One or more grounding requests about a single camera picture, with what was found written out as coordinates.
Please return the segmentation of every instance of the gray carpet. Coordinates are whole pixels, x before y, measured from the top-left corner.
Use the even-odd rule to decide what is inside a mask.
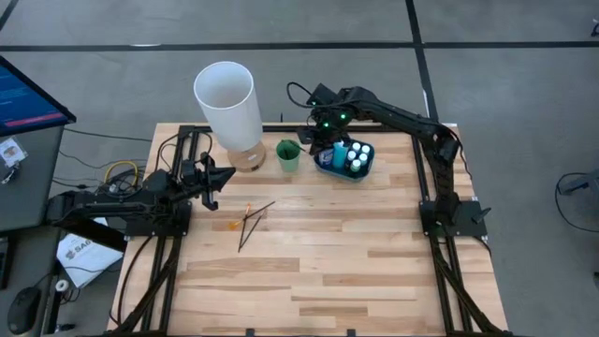
[[[592,0],[417,0],[424,41],[588,40]],[[410,40],[403,1],[20,0],[0,44],[81,45],[331,40]],[[192,81],[218,60],[256,78],[263,121],[304,121],[284,84],[362,85],[383,100],[425,113],[411,50],[5,52],[78,117],[79,130],[151,138],[158,122],[201,122]],[[599,49],[427,50],[443,122],[458,123],[488,217],[493,264],[510,329],[533,336],[596,336],[599,234],[558,215],[553,188],[569,171],[599,168]],[[62,149],[91,164],[145,158],[149,144],[65,133]],[[100,172],[59,158],[57,176]],[[53,193],[64,189],[54,186]],[[564,211],[599,229],[588,191]],[[117,275],[87,286],[60,321],[106,327]]]

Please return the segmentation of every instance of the computer mouse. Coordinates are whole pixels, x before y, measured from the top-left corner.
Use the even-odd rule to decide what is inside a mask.
[[[36,323],[37,306],[41,291],[36,287],[27,287],[19,292],[8,309],[8,329],[13,334],[29,331]]]

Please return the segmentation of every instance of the white bottle cap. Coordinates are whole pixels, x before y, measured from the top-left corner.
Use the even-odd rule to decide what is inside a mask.
[[[361,154],[361,155],[359,156],[359,162],[360,162],[362,165],[366,165],[366,162],[367,162],[367,161],[368,161],[368,156],[367,156],[366,154]]]
[[[354,161],[352,162],[352,167],[351,167],[351,169],[352,169],[354,172],[357,172],[357,171],[359,170],[359,167],[360,167],[359,160],[357,160],[357,159],[356,159],[356,160],[354,160]]]

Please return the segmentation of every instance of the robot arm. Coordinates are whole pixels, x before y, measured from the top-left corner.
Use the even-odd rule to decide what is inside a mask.
[[[302,143],[312,143],[310,154],[331,148],[333,143],[349,139],[345,132],[352,120],[374,121],[416,137],[427,158],[435,184],[434,222],[452,227],[457,222],[460,199],[454,191],[453,163],[461,147],[457,135],[447,126],[410,111],[380,101],[362,87],[343,88],[338,94],[318,84],[306,107],[315,128],[299,131]]]

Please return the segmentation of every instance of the orange object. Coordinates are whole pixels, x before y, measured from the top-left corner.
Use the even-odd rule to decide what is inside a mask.
[[[247,214],[250,212],[251,208],[252,208],[252,205],[248,202],[247,203],[247,207],[245,208],[245,215],[243,216],[243,219],[245,219],[245,217],[247,216]],[[237,229],[237,226],[240,225],[240,223],[243,221],[243,219],[241,219],[240,221],[229,223],[228,224],[228,229],[229,230],[235,230],[235,229]]]

